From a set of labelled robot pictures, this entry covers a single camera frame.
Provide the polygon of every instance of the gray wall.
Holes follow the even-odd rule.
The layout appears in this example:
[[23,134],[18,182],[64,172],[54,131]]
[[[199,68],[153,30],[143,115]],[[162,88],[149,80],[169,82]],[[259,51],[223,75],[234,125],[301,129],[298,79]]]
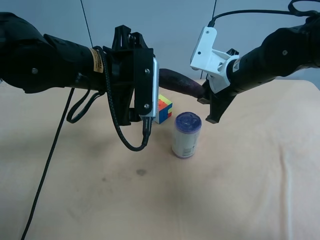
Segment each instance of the gray wall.
[[[214,0],[83,0],[94,45],[111,46],[114,28],[127,25],[143,34],[162,68],[170,68],[198,79],[199,71],[189,67],[190,56],[201,28],[212,15]],[[217,0],[215,14],[241,9],[287,10],[289,0]],[[302,2],[304,10],[320,11],[320,4]],[[80,0],[2,0],[0,11],[9,11],[47,33],[90,46]],[[216,22],[218,36],[214,47],[234,48],[245,54],[258,47],[265,37],[280,27],[304,23],[304,18],[274,14],[237,14]],[[290,79],[317,82],[319,71],[302,70]]]

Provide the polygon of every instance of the screw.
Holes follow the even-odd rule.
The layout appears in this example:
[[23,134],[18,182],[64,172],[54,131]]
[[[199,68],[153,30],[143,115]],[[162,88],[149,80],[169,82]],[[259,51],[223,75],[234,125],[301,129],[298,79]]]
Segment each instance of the screw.
[[32,68],[32,74],[37,74],[38,73],[38,69],[36,69],[36,68]]

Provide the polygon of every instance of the sticker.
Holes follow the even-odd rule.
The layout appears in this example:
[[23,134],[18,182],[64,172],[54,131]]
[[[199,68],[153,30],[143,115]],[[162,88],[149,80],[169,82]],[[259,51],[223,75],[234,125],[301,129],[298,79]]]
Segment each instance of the sticker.
[[232,72],[236,72],[239,70],[239,65],[240,65],[240,58],[238,58],[237,60],[235,60],[234,64],[233,64],[233,68],[232,68]]
[[92,48],[89,48],[89,49],[93,57],[93,71],[102,74],[104,72],[104,65],[102,63],[100,54],[95,49],[92,49]]

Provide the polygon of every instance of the can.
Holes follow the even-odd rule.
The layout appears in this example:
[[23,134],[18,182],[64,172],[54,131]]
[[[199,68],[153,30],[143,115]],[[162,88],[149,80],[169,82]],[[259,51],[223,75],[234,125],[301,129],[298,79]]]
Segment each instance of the can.
[[174,121],[172,151],[178,158],[191,157],[198,144],[201,119],[193,112],[183,112]]

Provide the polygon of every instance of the rubik's cube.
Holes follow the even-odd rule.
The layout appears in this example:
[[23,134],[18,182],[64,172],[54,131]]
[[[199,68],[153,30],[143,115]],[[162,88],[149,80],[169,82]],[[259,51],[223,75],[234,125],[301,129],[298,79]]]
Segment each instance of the rubik's cube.
[[170,118],[172,114],[172,101],[166,99],[159,94],[158,97],[158,111],[156,113],[155,122],[161,124],[166,119]]

